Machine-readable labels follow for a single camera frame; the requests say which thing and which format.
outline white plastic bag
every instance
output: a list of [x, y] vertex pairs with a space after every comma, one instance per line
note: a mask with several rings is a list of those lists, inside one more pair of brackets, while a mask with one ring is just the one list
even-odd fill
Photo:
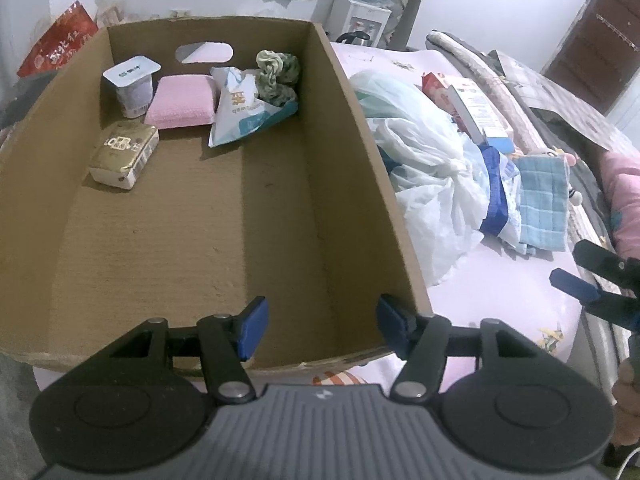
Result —
[[[488, 195], [465, 158], [465, 147], [478, 148], [466, 145], [450, 115], [414, 86], [369, 70], [350, 82], [376, 143], [400, 164], [389, 177], [425, 284], [436, 285], [482, 240]], [[476, 173], [488, 182], [486, 171]]]

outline door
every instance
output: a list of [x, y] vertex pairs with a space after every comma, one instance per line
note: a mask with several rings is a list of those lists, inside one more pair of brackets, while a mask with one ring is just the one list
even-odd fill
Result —
[[591, 0], [545, 76], [606, 114], [640, 68], [640, 0]]

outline screw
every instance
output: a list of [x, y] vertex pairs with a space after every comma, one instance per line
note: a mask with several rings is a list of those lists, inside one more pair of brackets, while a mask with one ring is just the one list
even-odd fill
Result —
[[427, 387], [415, 381], [403, 381], [394, 390], [396, 394], [405, 399], [419, 399], [427, 393]]
[[218, 392], [227, 399], [242, 399], [251, 392], [248, 384], [241, 383], [240, 381], [227, 381], [220, 384]]

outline cardboard box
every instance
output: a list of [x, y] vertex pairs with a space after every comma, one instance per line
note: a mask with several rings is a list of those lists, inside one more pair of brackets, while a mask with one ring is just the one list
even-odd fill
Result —
[[460, 119], [460, 115], [456, 111], [456, 107], [453, 105], [447, 94], [447, 89], [451, 85], [452, 79], [460, 79], [459, 85], [464, 85], [465, 81], [471, 81], [463, 77], [452, 78], [451, 76], [445, 76], [441, 73], [429, 72], [422, 76], [422, 93], [431, 99], [434, 104], [440, 109], [444, 110], [447, 114], [454, 118], [460, 131], [466, 132], [465, 124]]
[[[102, 73], [147, 56], [165, 75], [209, 72], [176, 48], [228, 43], [229, 64], [263, 49], [302, 62], [300, 111], [210, 149], [209, 126], [162, 130], [131, 191], [87, 174], [122, 120]], [[271, 18], [183, 18], [99, 31], [0, 150], [0, 349], [66, 370], [149, 317], [193, 326], [271, 308], [255, 370], [344, 369], [388, 352], [381, 293], [430, 312], [376, 143], [322, 28]]]
[[[460, 99], [461, 92], [467, 92], [466, 95], [476, 96], [477, 98], [473, 100], [473, 103], [469, 102], [467, 106]], [[431, 72], [422, 76], [422, 93], [431, 99], [438, 108], [450, 114], [456, 121], [460, 131], [468, 133], [476, 144], [485, 142], [484, 134], [478, 133], [478, 126], [471, 116], [473, 114], [479, 114], [482, 117], [487, 116], [488, 118], [484, 121], [490, 121], [487, 127], [496, 128], [489, 132], [491, 134], [489, 136], [493, 135], [497, 138], [506, 136], [508, 140], [495, 142], [500, 144], [502, 150], [505, 150], [503, 153], [514, 152], [514, 145], [511, 140], [513, 128], [472, 79]]]
[[472, 86], [459, 87], [452, 84], [447, 89], [447, 96], [465, 125], [465, 131], [475, 144], [486, 142], [505, 154], [515, 151], [513, 141], [503, 129], [488, 97], [478, 85], [474, 83]]

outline pink pillow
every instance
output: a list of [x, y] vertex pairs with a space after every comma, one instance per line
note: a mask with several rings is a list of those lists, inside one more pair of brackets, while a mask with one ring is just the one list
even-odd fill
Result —
[[640, 259], [640, 174], [620, 174], [610, 199], [616, 252]]
[[600, 177], [604, 194], [610, 202], [621, 174], [640, 175], [640, 160], [620, 153], [604, 152], [600, 157]]
[[163, 77], [145, 123], [159, 130], [213, 124], [218, 93], [210, 75], [186, 74]]

